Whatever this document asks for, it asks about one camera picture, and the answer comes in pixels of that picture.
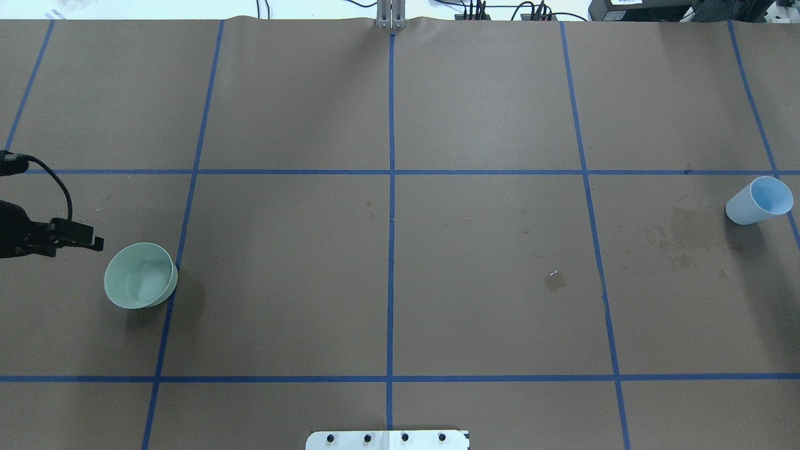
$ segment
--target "water spill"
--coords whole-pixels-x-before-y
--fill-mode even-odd
[[[545,286],[550,292],[556,292],[558,289],[562,287],[566,287],[566,279],[564,278],[564,274],[560,271],[552,271],[548,276],[545,277]]]
[[[647,242],[669,259],[673,270],[695,269],[697,251],[726,248],[725,236],[719,229],[719,213],[718,208],[706,207],[692,195],[682,195],[678,205],[672,208],[668,227],[653,226],[643,230]]]

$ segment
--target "black cable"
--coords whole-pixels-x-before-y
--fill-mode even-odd
[[[514,13],[511,15],[511,20],[514,20],[514,18],[517,17],[517,12],[519,12],[519,9],[522,8],[525,4],[530,5],[530,15],[531,16],[534,15],[534,8],[536,8],[536,5],[534,5],[533,2],[522,2],[519,5],[517,5],[517,9],[514,10]]]
[[[548,15],[547,15],[547,16],[545,16],[545,17],[553,17],[553,16],[555,16],[555,15],[565,15],[565,16],[577,17],[577,18],[579,18],[579,19],[583,20],[584,22],[588,22],[588,20],[584,19],[583,17],[581,17],[581,16],[579,16],[579,15],[577,15],[577,14],[572,14],[572,13],[550,13],[550,14],[548,14]]]
[[[31,161],[32,163],[37,163],[42,169],[45,170],[45,172],[47,172],[48,175],[53,177],[56,183],[58,183],[58,187],[61,187],[61,190],[64,191],[64,196],[66,197],[66,219],[72,220],[72,197],[70,197],[70,192],[66,189],[66,186],[64,186],[64,183],[61,181],[58,175],[56,175],[55,172],[53,172],[53,170],[50,169],[47,164],[43,163],[39,158],[29,155],[20,156],[23,159]]]
[[[371,7],[373,7],[373,6],[378,4],[378,2],[375,2],[375,3],[371,3],[369,5],[362,5],[361,3],[356,2],[355,0],[345,0],[345,2],[353,3],[354,5],[360,6],[361,8],[371,8]]]

